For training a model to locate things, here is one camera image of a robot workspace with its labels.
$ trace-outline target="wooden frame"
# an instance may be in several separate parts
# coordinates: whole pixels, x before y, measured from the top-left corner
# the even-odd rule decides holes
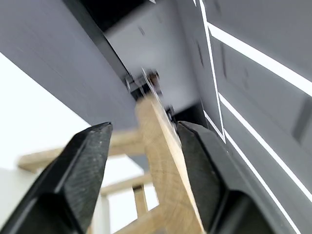
[[[191,190],[184,156],[178,138],[158,100],[147,96],[136,106],[139,129],[114,133],[109,155],[139,155],[145,153],[150,172],[101,189],[106,196],[133,188],[138,219],[116,234],[152,234],[164,228],[168,234],[202,234],[199,217]],[[61,152],[61,148],[23,156],[19,167],[36,171],[46,166]],[[148,211],[143,185],[153,182],[159,206]]]
[[[64,147],[61,147],[29,155],[23,155],[18,161],[18,167],[35,173],[37,169],[45,168],[63,151],[63,149]],[[128,156],[144,154],[144,145],[142,144],[141,134],[139,131],[113,133],[108,156],[121,154],[126,154]]]

